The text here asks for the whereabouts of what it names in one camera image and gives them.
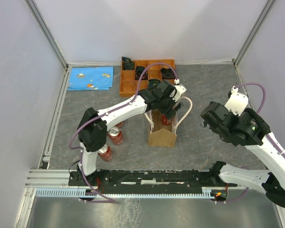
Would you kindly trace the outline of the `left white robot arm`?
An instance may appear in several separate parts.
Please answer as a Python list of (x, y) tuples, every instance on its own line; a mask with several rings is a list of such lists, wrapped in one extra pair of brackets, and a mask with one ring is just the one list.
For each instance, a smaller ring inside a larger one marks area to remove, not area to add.
[(112, 127), (150, 110), (158, 110), (171, 119), (181, 108), (177, 102), (186, 91), (182, 84), (173, 85), (163, 80), (152, 88), (139, 90), (138, 94), (109, 108), (87, 109), (76, 132), (81, 150), (79, 180), (85, 185), (94, 183), (98, 152), (105, 146), (107, 132)]

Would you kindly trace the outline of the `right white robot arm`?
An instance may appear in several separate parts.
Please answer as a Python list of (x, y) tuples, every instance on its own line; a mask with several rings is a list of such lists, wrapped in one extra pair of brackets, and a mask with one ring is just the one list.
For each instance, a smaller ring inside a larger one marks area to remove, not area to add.
[(257, 190), (285, 208), (285, 150), (264, 119), (251, 108), (233, 114), (217, 102), (210, 102), (200, 116), (204, 126), (209, 126), (223, 142), (244, 146), (267, 167), (267, 170), (247, 170), (225, 163), (220, 170), (208, 174), (209, 182), (215, 186), (225, 182)]

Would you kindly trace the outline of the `canvas tote bag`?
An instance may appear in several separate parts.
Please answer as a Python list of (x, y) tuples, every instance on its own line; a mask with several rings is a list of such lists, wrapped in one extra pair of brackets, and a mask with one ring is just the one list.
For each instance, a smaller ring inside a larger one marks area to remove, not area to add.
[(157, 147), (173, 147), (177, 138), (177, 129), (185, 120), (193, 108), (193, 102), (190, 98), (183, 96), (181, 100), (187, 100), (190, 104), (186, 113), (178, 119), (177, 114), (172, 118), (170, 125), (164, 125), (161, 122), (161, 112), (148, 111), (144, 115), (148, 123), (148, 145)]

